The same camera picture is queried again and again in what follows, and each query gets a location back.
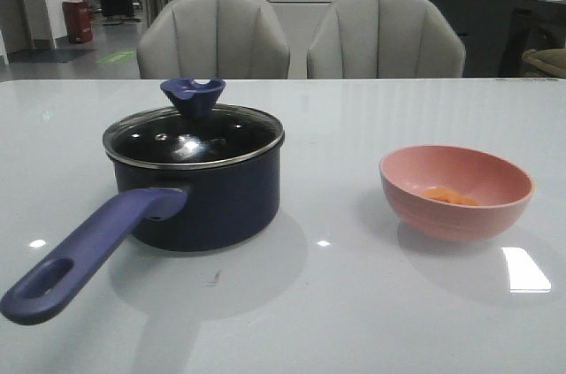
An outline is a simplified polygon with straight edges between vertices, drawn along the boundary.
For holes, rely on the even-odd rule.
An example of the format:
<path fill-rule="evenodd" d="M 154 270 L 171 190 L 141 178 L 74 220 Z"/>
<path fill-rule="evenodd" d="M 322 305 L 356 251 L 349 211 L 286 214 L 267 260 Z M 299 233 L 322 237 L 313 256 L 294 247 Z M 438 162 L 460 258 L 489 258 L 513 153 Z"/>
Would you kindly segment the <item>beige chair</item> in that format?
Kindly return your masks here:
<path fill-rule="evenodd" d="M 428 0 L 338 0 L 307 50 L 309 79 L 460 78 L 462 40 Z"/>
<path fill-rule="evenodd" d="M 265 0 L 172 0 L 142 35 L 143 79 L 285 79 L 286 35 Z"/>

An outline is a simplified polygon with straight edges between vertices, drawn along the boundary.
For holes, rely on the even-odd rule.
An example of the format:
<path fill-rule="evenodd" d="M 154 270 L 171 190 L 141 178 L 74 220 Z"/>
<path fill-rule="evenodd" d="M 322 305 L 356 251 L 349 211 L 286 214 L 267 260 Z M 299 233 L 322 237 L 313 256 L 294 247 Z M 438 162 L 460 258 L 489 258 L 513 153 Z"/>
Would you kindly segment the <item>pink bowl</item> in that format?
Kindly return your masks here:
<path fill-rule="evenodd" d="M 386 200 L 406 225 L 452 242 L 490 239 L 523 214 L 534 192 L 532 177 L 500 157 L 462 147 L 416 145 L 397 149 L 379 162 Z M 422 196 L 446 187 L 478 206 L 439 202 Z"/>

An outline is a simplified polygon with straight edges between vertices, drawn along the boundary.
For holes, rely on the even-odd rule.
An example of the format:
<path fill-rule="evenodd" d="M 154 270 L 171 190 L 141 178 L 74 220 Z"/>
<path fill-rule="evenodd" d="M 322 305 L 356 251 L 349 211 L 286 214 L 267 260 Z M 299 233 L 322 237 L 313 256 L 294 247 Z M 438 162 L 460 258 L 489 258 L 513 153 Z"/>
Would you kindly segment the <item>dark blue saucepan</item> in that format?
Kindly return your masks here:
<path fill-rule="evenodd" d="M 248 161 L 201 170 L 147 169 L 109 157 L 117 194 L 5 293 L 2 314 L 23 325 L 52 319 L 130 235 L 154 248 L 194 252 L 261 232 L 279 209 L 282 144 Z"/>

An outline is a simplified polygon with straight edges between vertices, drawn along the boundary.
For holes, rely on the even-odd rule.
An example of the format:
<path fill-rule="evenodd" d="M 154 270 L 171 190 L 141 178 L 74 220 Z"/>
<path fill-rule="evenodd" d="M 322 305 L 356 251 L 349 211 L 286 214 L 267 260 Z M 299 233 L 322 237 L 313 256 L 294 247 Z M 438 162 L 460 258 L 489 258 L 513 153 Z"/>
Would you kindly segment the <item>grey counter cabinet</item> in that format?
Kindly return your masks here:
<path fill-rule="evenodd" d="M 513 77 L 526 50 L 565 43 L 565 0 L 429 0 L 466 47 L 466 77 Z"/>

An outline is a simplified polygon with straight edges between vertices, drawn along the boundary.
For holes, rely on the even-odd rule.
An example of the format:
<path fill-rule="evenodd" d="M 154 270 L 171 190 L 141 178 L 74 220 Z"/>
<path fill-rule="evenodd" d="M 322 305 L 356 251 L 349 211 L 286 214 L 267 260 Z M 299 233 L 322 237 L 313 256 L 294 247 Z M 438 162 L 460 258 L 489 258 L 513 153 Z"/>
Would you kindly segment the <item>orange ham slices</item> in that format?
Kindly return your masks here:
<path fill-rule="evenodd" d="M 462 195 L 455 190 L 446 187 L 430 187 L 423 191 L 422 196 L 439 202 L 464 205 L 478 206 L 478 202 L 473 198 Z"/>

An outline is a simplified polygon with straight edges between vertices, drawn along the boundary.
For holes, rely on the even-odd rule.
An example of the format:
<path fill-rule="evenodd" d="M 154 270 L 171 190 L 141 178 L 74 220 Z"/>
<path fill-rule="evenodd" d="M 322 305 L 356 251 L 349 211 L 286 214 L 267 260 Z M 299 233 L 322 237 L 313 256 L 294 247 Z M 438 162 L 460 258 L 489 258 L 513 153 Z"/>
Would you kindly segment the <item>left beige chair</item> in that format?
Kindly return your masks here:
<path fill-rule="evenodd" d="M 143 79 L 285 79 L 286 35 L 265 0 L 172 0 L 142 35 Z"/>

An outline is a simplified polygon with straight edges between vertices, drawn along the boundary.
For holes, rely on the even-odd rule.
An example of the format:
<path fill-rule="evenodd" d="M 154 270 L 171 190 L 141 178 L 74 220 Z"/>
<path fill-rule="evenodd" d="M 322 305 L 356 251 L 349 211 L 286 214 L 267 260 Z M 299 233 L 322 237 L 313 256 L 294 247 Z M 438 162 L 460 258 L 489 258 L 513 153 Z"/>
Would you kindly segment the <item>red trash bin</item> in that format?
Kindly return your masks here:
<path fill-rule="evenodd" d="M 93 39 L 88 3 L 69 0 L 62 3 L 67 38 L 70 43 L 85 43 Z"/>

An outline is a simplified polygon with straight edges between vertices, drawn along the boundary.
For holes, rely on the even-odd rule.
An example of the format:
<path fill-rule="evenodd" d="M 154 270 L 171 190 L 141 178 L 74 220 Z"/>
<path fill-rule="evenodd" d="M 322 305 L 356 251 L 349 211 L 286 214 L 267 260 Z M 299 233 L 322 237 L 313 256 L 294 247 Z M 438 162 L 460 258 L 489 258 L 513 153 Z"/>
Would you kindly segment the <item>glass lid blue knob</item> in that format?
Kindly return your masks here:
<path fill-rule="evenodd" d="M 201 170 L 248 161 L 277 148 L 284 127 L 271 114 L 218 99 L 226 82 L 165 80 L 171 105 L 123 118 L 103 133 L 108 157 L 134 167 Z"/>

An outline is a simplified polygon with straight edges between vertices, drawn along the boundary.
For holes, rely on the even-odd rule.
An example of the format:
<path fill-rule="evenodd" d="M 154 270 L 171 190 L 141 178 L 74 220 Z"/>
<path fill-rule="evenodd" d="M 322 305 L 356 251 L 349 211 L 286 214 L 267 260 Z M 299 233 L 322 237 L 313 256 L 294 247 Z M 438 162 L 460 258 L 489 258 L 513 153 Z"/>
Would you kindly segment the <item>right beige chair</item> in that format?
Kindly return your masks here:
<path fill-rule="evenodd" d="M 307 50 L 309 79 L 460 78 L 462 40 L 428 0 L 338 0 Z"/>

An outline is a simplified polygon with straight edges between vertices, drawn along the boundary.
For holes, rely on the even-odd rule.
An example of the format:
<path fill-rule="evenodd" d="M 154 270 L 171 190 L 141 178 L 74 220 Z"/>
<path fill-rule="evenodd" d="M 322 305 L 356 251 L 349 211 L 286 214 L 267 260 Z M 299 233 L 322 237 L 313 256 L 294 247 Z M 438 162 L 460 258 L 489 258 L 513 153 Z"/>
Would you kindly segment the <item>olive cushion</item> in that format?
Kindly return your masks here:
<path fill-rule="evenodd" d="M 524 76 L 533 78 L 565 78 L 565 48 L 527 50 L 522 55 Z"/>

